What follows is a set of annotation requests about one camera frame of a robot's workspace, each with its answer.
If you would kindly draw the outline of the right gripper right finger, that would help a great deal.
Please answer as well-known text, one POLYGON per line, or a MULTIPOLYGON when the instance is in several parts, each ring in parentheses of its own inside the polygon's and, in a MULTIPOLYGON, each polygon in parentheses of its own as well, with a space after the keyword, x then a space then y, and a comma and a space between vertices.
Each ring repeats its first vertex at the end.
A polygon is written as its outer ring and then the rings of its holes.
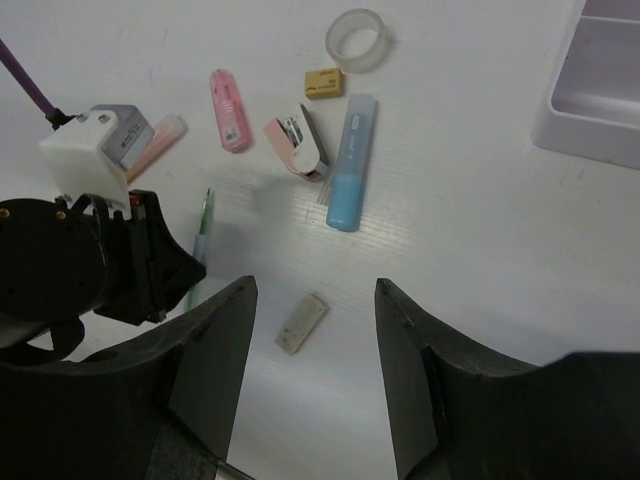
POLYGON ((576 352, 535 366, 423 310, 388 279, 377 340, 401 479, 635 479, 639 357, 576 352))

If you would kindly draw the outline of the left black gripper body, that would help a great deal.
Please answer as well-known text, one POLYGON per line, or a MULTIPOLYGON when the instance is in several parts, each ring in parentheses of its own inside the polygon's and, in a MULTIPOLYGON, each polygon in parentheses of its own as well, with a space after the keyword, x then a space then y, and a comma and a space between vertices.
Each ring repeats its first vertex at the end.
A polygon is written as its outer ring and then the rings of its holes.
POLYGON ((205 266, 171 235, 156 193, 129 193, 131 218, 109 212, 106 199, 84 194, 70 211, 97 237, 106 267, 91 311, 140 325, 160 323, 205 277, 205 266))

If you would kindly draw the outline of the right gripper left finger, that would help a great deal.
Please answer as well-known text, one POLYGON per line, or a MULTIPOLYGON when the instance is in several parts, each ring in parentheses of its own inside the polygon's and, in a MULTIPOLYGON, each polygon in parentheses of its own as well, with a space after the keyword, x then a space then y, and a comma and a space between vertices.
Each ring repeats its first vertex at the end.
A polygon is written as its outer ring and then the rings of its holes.
POLYGON ((213 479, 229 452, 258 290, 244 276, 80 362, 1 366, 5 479, 213 479))

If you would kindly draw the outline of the green pen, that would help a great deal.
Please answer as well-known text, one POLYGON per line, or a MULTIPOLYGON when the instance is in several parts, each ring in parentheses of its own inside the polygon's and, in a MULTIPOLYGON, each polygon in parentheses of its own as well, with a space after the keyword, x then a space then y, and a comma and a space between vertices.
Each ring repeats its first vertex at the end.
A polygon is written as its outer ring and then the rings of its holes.
MULTIPOLYGON (((202 202, 202 208, 199 218, 198 231, 194 239, 193 257, 203 266, 206 266, 206 250, 209 235, 209 227, 213 218, 215 203, 214 190, 208 188, 202 202)), ((185 301, 185 310, 187 312, 196 306, 198 297, 199 282, 197 282, 188 292, 185 301)))

